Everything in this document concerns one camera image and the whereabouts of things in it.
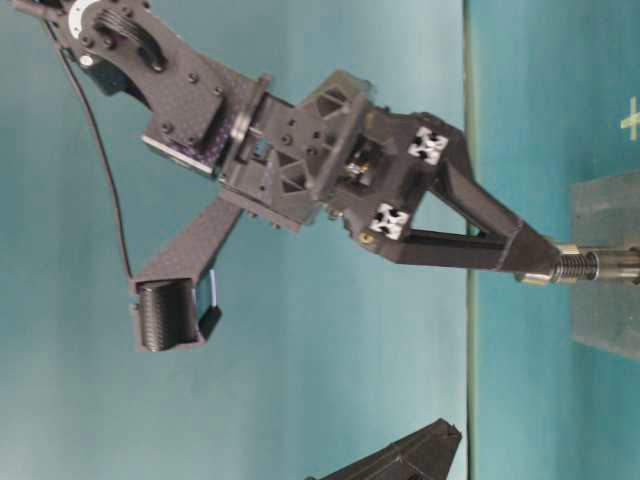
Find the black object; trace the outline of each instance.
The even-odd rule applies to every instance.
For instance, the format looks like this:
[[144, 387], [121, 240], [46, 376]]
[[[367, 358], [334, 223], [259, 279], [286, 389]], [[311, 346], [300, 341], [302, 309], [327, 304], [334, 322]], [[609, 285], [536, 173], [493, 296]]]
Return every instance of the black object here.
[[461, 439], [438, 420], [322, 480], [445, 480]]
[[[47, 21], [105, 94], [128, 93], [151, 110], [143, 135], [150, 148], [222, 186], [220, 211], [131, 280], [145, 301], [157, 282], [188, 279], [196, 291], [242, 210], [297, 231], [325, 209], [358, 245], [396, 263], [534, 276], [550, 276], [560, 263], [555, 245], [475, 182], [462, 132], [428, 113], [376, 107], [366, 81], [337, 71], [292, 106], [267, 92], [269, 76], [253, 81], [192, 50], [146, 1], [12, 4]], [[426, 194], [479, 233], [412, 228]], [[166, 327], [150, 331], [180, 331], [166, 323], [184, 322], [187, 310], [193, 306], [167, 306], [154, 317], [138, 308], [136, 318]], [[148, 343], [162, 350], [178, 337]]]

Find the carbon fiber bracket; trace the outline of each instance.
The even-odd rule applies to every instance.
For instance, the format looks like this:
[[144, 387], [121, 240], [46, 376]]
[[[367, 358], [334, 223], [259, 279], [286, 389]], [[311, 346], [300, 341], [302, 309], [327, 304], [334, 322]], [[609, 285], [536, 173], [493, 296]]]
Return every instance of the carbon fiber bracket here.
[[243, 210], [216, 199], [131, 280], [138, 348], [165, 351], [206, 342], [221, 316], [209, 273]]

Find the wire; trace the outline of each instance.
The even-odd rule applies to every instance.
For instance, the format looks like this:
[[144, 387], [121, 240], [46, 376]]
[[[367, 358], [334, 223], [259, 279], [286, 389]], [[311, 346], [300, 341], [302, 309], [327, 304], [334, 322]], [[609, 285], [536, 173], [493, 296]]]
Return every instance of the wire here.
[[107, 156], [107, 152], [104, 148], [104, 143], [102, 141], [102, 135], [100, 134], [100, 129], [98, 128], [98, 123], [96, 122], [95, 115], [93, 110], [91, 109], [91, 105], [87, 100], [87, 96], [78, 81], [71, 65], [69, 64], [69, 60], [65, 57], [62, 47], [58, 43], [55, 33], [51, 28], [51, 25], [46, 20], [42, 20], [42, 24], [44, 26], [45, 31], [49, 35], [49, 38], [53, 41], [54, 50], [56, 55], [60, 59], [62, 66], [67, 74], [69, 79], [69, 83], [71, 87], [75, 91], [76, 95], [80, 99], [80, 103], [82, 103], [82, 108], [84, 110], [87, 121], [89, 122], [89, 127], [91, 130], [91, 134], [96, 143], [96, 147], [98, 149], [98, 153], [100, 154], [100, 160], [102, 164], [102, 169], [104, 170], [105, 179], [107, 181], [107, 186], [109, 187], [109, 191], [111, 192], [111, 201], [113, 203], [113, 213], [115, 217], [115, 223], [118, 233], [118, 246], [120, 250], [120, 256], [122, 259], [122, 268], [124, 270], [124, 274], [127, 277], [127, 280], [131, 280], [133, 275], [131, 273], [131, 263], [129, 262], [129, 253], [127, 249], [127, 241], [124, 231], [124, 223], [122, 221], [122, 209], [120, 208], [120, 197], [118, 195], [118, 189], [116, 187], [115, 180], [113, 179], [113, 172], [111, 171], [111, 165], [109, 164], [109, 157]]

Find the teal wall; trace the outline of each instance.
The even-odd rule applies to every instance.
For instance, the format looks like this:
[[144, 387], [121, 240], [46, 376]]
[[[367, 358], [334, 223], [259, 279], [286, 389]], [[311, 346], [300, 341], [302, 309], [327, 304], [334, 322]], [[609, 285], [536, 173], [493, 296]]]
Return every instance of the teal wall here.
[[[437, 0], [156, 0], [189, 43], [299, 100], [336, 67], [462, 126], [462, 7]], [[319, 219], [242, 219], [207, 347], [135, 353], [108, 192], [44, 34], [0, 9], [0, 478], [324, 475], [438, 417], [466, 425], [464, 272], [401, 268]], [[148, 113], [87, 85], [139, 267], [216, 187], [139, 141]], [[435, 205], [421, 222], [462, 231]], [[466, 450], [453, 479], [465, 478]]]
[[[570, 240], [570, 185], [640, 166], [640, 3], [468, 0], [481, 182]], [[475, 277], [474, 478], [637, 478], [640, 364], [570, 340], [570, 290]]]

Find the screw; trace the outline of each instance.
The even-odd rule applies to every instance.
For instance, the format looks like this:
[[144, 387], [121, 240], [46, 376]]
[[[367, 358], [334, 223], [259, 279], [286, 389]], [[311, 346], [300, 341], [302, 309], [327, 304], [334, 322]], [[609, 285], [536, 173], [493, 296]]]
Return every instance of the screw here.
[[104, 44], [105, 47], [107, 47], [109, 50], [111, 50], [112, 48], [114, 48], [116, 46], [116, 41], [111, 38], [111, 37], [104, 37], [102, 39], [102, 43]]
[[362, 232], [359, 237], [360, 243], [363, 245], [371, 245], [376, 239], [367, 232]]
[[93, 46], [93, 38], [85, 35], [80, 39], [80, 42], [82, 43], [83, 46], [90, 48]]

